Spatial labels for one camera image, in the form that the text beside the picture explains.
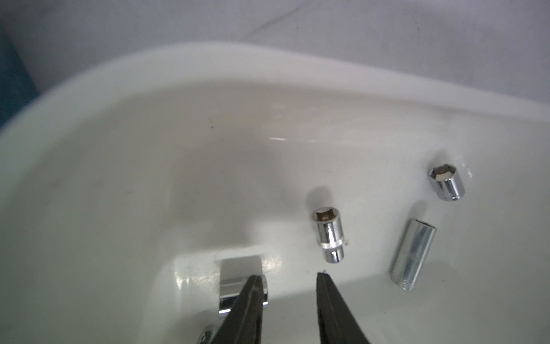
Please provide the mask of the short chrome socket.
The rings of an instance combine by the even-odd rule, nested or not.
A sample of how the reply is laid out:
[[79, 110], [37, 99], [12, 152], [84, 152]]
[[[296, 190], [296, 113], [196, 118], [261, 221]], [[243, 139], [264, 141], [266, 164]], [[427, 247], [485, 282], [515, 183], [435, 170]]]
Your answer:
[[429, 170], [428, 178], [438, 198], [445, 202], [458, 201], [465, 195], [465, 188], [457, 168], [443, 164]]

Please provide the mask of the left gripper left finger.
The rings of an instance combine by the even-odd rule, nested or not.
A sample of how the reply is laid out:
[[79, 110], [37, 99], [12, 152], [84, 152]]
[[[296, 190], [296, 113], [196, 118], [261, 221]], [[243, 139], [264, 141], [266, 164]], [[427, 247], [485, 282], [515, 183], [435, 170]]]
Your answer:
[[211, 343], [252, 344], [262, 342], [263, 303], [263, 279], [260, 275], [251, 275]]

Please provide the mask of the long chrome socket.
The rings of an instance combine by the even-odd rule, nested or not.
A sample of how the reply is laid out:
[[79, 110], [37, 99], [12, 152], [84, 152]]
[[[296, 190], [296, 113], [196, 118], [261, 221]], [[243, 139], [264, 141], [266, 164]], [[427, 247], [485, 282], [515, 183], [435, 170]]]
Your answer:
[[390, 270], [390, 279], [402, 290], [415, 289], [436, 232], [435, 226], [419, 219], [408, 222]]

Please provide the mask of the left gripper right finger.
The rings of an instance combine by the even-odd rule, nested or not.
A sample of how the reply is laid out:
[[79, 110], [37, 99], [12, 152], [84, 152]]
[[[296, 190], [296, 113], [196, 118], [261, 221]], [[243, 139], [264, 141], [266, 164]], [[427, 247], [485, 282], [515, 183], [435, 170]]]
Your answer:
[[317, 274], [316, 294], [321, 343], [370, 344], [327, 273]]

